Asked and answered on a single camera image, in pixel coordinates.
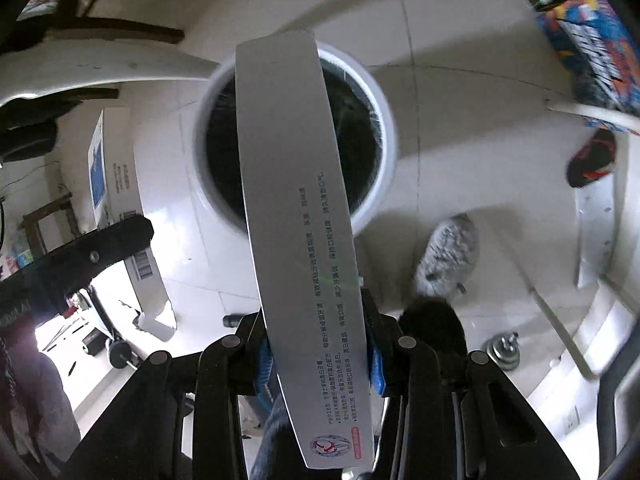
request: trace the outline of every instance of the long white carton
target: long white carton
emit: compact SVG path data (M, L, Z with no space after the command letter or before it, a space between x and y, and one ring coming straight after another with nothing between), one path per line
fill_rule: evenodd
M309 468L371 468L360 287L313 35L240 44L236 100L260 301L300 451Z
M98 118L88 152L89 184L95 224L103 229L135 213L143 214L133 146L129 137L129 109L105 108ZM124 260L142 313L138 327L167 341L175 326L156 320L172 310L151 247Z

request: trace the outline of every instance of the tiled floor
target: tiled floor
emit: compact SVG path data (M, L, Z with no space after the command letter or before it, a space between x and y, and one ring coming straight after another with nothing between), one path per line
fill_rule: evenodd
M568 92L568 79L525 0L101 0L95 12L184 28L180 48L216 61L241 41L313 28L319 40L370 67L395 114L400 159L362 235L373 269L366 279L380 286L382 308L397 310L430 230L470 212L481 259L454 306L470 348L502 330L520 333L522 364L512 378L524 394L533 390L563 347L498 240L513 247L574 330L593 291L573 285L578 229L564 168L590 131L579 118L545 109L545 97ZM119 101L132 108L142 202L156 230L152 248L181 327L166 347L178 353L225 333L225 313L258 306L248 241L212 217L193 191L188 149L204 87L127 84ZM87 228L87 117L96 110L83 105L62 120L73 143L61 140L56 154Z

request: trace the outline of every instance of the silver screw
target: silver screw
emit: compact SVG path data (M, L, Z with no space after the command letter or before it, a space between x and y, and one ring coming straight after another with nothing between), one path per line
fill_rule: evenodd
M410 335L403 335L401 338L398 339L398 344L402 348L414 348L417 343L415 342L415 339Z
M225 335L222 338L222 346L225 348L235 348L240 344L240 338L237 335Z
M484 352L476 350L475 352L471 352L471 360L477 365L485 365L489 362L489 356Z
M158 352L153 352L149 356L149 360L151 361L151 364L153 364L153 365L164 364L167 359L168 359L167 353L163 352L162 350L159 350Z

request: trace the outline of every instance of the cardboard box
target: cardboard box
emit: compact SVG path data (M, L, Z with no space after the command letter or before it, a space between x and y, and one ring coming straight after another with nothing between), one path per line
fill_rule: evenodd
M309 468L371 469L358 272L313 35L239 45L236 106L260 301L300 451Z
M128 108L105 108L102 111L89 146L88 161L98 229L135 213L143 214L133 145L129 137ZM125 266L142 310L139 328L163 341L168 340L176 327L156 320L159 314L172 310L172 306L151 248L127 258Z

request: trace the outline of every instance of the foot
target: foot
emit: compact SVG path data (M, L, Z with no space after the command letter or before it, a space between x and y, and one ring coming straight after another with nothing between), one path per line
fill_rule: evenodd
M415 270L412 296L450 300L478 262L478 230L466 214L440 222Z

